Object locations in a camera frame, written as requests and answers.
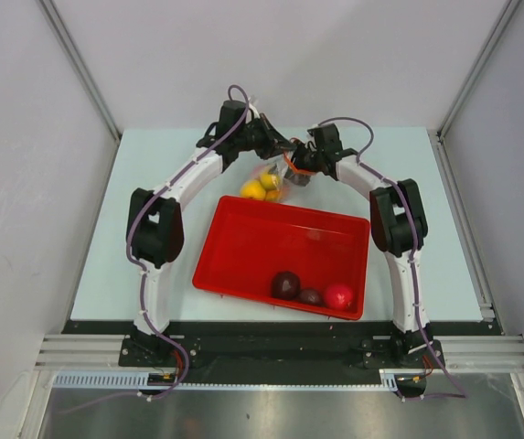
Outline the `yellow fake apple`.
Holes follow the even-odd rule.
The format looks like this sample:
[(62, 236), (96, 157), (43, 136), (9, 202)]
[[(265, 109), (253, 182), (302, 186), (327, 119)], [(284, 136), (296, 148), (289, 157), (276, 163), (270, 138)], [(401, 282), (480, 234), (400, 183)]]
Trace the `yellow fake apple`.
[(260, 174), (259, 181), (266, 192), (275, 189), (279, 190), (282, 186), (282, 180), (280, 176), (272, 173)]

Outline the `dark maroon fake fig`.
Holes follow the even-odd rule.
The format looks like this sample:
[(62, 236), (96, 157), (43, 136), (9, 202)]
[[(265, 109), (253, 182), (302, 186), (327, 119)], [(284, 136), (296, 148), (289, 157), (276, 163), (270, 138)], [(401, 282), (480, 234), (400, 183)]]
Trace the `dark maroon fake fig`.
[(302, 289), (296, 297), (296, 301), (304, 305), (323, 306), (322, 295), (313, 288)]

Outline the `red fake apple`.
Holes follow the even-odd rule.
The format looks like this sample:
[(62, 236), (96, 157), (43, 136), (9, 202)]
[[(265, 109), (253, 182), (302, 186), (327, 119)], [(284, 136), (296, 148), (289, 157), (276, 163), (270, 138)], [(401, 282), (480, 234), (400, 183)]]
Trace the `red fake apple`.
[(325, 305), (333, 310), (349, 309), (354, 298), (353, 290), (345, 284), (331, 284), (323, 292)]

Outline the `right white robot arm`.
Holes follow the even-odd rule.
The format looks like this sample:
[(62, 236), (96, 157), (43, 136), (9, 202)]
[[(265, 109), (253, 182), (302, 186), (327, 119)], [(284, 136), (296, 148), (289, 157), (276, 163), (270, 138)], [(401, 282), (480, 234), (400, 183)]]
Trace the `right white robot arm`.
[(419, 279), (423, 240), (428, 233), (418, 184), (395, 181), (370, 166), (363, 155), (373, 144), (373, 129), (360, 120), (369, 140), (359, 150), (342, 145), (336, 123), (327, 119), (307, 130), (308, 140), (289, 140), (285, 157), (295, 174), (323, 174), (354, 188), (369, 202), (371, 237), (390, 271), (393, 315), (389, 352), (402, 367), (411, 367), (432, 347), (429, 319), (422, 304)]

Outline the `dark purple fake fruit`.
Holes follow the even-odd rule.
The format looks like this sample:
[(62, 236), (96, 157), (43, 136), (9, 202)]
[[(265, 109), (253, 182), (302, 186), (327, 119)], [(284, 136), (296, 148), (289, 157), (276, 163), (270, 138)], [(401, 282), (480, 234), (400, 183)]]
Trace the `dark purple fake fruit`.
[(300, 278), (296, 273), (277, 273), (271, 282), (271, 296), (281, 300), (294, 300), (300, 292)]

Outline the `clear zip top bag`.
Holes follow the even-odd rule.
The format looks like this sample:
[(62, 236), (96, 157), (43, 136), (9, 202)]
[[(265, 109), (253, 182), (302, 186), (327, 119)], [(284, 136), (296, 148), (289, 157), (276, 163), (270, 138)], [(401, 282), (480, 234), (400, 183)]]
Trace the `clear zip top bag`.
[(315, 172), (302, 168), (305, 153), (315, 151), (314, 142), (303, 142), (293, 137), (293, 151), (281, 152), (266, 164), (255, 168), (250, 178), (241, 186), (239, 196), (246, 199), (284, 202), (299, 187), (306, 187)]

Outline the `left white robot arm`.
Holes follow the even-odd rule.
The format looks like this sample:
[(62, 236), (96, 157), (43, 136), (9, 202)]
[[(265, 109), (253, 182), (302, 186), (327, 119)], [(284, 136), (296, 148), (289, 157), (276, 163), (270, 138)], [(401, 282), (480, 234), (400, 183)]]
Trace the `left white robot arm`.
[(149, 364), (165, 363), (172, 354), (188, 364), (186, 350), (164, 334), (169, 324), (159, 322), (160, 282), (164, 271), (181, 252), (185, 233), (182, 210), (214, 178), (220, 176), (243, 152), (253, 151), (264, 160), (289, 153), (295, 145), (280, 134), (268, 118), (248, 102), (226, 100), (219, 119), (212, 123), (188, 161), (163, 185), (138, 188), (130, 199), (126, 257), (140, 274), (139, 313), (131, 340)]

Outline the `yellow fake lemon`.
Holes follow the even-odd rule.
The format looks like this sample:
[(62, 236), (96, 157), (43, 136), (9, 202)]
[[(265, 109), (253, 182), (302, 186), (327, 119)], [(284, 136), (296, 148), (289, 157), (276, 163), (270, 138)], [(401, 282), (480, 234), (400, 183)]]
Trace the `yellow fake lemon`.
[(258, 179), (253, 179), (241, 187), (240, 196), (246, 199), (265, 200), (266, 190)]

